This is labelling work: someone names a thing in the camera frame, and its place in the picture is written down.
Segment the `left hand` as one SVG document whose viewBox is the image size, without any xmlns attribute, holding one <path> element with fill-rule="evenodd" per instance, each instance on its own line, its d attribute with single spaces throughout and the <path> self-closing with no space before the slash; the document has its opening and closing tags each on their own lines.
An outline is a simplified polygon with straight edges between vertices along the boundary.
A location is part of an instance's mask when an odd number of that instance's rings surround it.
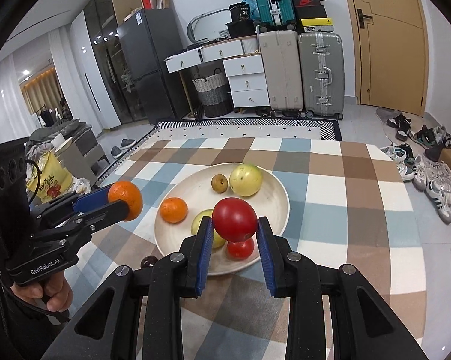
<svg viewBox="0 0 451 360">
<path fill-rule="evenodd" d="M 17 297 L 31 305 L 44 296 L 48 297 L 46 308 L 51 312 L 67 310 L 73 301 L 73 290 L 62 271 L 52 275 L 46 283 L 34 282 L 25 287 L 15 283 L 11 290 Z"/>
</svg>

